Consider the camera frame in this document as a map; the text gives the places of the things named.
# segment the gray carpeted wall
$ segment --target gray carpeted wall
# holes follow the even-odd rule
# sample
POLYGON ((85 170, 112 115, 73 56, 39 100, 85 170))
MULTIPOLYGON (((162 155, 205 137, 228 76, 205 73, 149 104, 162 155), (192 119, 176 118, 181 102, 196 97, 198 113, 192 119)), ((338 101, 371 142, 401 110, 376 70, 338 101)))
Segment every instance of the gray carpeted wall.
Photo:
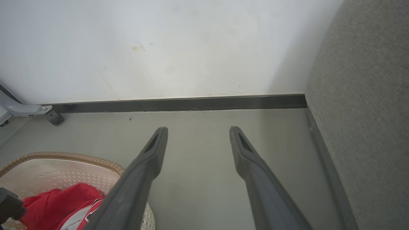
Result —
POLYGON ((407 6, 344 2, 306 92, 361 230, 409 229, 407 6))

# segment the gray floor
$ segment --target gray floor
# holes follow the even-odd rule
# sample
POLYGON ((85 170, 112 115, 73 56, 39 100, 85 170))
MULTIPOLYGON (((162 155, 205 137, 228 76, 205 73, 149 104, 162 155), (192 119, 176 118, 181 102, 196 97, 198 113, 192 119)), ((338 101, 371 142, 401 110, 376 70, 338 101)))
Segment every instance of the gray floor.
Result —
POLYGON ((2 146, 0 167, 34 151, 82 153, 126 167, 155 129, 169 128, 148 202, 158 230, 255 229, 234 167, 230 126, 239 126, 315 230, 341 229, 305 109, 66 114, 55 127, 29 119, 2 146))

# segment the red cloth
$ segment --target red cloth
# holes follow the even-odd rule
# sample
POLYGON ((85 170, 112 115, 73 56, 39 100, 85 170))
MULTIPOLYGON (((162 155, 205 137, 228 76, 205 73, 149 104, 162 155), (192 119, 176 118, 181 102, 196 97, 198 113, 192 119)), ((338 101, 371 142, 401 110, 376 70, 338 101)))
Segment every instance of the red cloth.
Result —
POLYGON ((23 200, 26 214, 20 219, 28 230, 56 230, 79 207, 91 205, 102 194, 91 185, 79 183, 64 191, 53 189, 23 200))

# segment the wicker basket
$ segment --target wicker basket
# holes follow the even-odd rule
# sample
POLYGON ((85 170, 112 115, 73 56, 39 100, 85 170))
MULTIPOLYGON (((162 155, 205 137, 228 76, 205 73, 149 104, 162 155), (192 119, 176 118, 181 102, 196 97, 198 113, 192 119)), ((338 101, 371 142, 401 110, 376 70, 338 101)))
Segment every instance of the wicker basket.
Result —
MULTIPOLYGON (((17 194, 20 199, 52 189, 66 189, 77 183, 96 187, 106 195, 124 172, 119 164, 105 159, 61 152, 35 152, 24 155, 0 170, 0 187, 17 194)), ((25 230, 11 218, 4 230, 25 230)), ((154 230, 155 218, 146 204, 142 230, 154 230)))

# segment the dark gray baseboard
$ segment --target dark gray baseboard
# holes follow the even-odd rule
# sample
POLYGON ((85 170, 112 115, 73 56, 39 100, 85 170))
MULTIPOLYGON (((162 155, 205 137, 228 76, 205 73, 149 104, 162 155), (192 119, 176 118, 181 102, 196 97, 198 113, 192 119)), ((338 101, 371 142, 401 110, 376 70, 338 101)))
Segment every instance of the dark gray baseboard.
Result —
POLYGON ((53 104, 58 113, 154 112, 231 109, 306 108, 304 94, 106 101, 53 104))

